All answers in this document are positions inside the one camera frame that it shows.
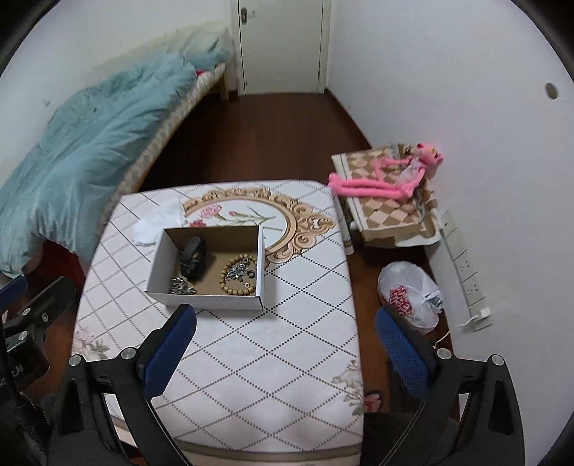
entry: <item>open box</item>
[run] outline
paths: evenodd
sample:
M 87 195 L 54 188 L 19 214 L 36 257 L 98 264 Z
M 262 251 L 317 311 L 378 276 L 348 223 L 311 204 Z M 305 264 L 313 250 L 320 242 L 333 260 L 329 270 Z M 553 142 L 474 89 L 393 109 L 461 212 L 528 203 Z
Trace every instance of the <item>open box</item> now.
M 180 252 L 193 236 L 200 236 L 207 249 L 207 269 L 196 282 L 188 285 L 197 290 L 194 295 L 170 294 L 172 278 L 180 277 Z M 231 296 L 220 286 L 219 280 L 227 262 L 240 254 L 257 257 L 255 293 L 250 296 Z M 169 228 L 157 243 L 146 293 L 166 306 L 189 304 L 197 309 L 263 309 L 263 269 L 265 267 L 263 228 L 257 226 Z M 239 289 L 238 281 L 229 282 Z

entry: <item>pink plush toy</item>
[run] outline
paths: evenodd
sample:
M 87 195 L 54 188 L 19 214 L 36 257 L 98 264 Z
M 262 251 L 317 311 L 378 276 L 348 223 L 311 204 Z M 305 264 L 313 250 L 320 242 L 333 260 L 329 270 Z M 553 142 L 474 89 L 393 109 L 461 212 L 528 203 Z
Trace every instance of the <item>pink plush toy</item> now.
M 377 180 L 368 178 L 357 180 L 343 180 L 336 173 L 329 175 L 329 187 L 338 196 L 345 197 L 387 197 L 406 201 L 413 197 L 414 190 L 420 184 L 430 167 L 440 164 L 444 157 L 440 152 L 428 144 L 419 143 L 410 151 L 409 158 L 395 160 L 390 157 L 377 158 L 373 161 L 373 168 Z M 396 184 L 387 183 L 381 168 L 397 165 L 408 165 Z

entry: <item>white door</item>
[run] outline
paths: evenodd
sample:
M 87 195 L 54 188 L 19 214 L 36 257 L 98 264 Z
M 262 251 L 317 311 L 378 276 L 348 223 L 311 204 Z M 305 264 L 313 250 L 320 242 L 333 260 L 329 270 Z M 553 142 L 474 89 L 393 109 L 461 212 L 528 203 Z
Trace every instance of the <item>white door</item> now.
M 323 0 L 239 0 L 245 94 L 317 92 Z

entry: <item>wooden floor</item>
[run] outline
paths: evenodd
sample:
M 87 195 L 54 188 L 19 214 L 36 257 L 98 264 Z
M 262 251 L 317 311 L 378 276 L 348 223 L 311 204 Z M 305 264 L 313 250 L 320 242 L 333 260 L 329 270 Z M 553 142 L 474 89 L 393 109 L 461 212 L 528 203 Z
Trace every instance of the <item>wooden floor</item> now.
M 298 178 L 326 183 L 331 155 L 368 149 L 350 117 L 330 94 L 262 95 L 234 102 L 204 99 L 174 134 L 152 167 L 141 190 L 223 181 Z M 366 390 L 380 390 L 384 411 L 390 409 L 386 354 L 375 330 L 380 307 L 377 276 L 396 260 L 414 262 L 429 271 L 421 248 L 383 250 L 357 248 L 348 258 Z M 72 312 L 52 325 L 45 352 L 49 373 L 31 387 L 39 399 L 54 393 L 69 357 L 74 324 Z M 441 321 L 430 338 L 442 336 Z

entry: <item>blue duvet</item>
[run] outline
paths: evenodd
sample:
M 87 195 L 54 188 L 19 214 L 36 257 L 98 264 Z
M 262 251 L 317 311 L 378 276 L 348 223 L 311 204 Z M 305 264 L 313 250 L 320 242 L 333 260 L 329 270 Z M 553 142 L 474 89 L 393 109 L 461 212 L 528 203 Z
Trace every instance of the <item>blue duvet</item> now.
M 201 57 L 213 66 L 222 56 Z M 90 263 L 103 208 L 161 122 L 196 82 L 196 63 L 163 55 L 68 99 L 0 188 L 0 270 L 19 274 L 44 239 Z

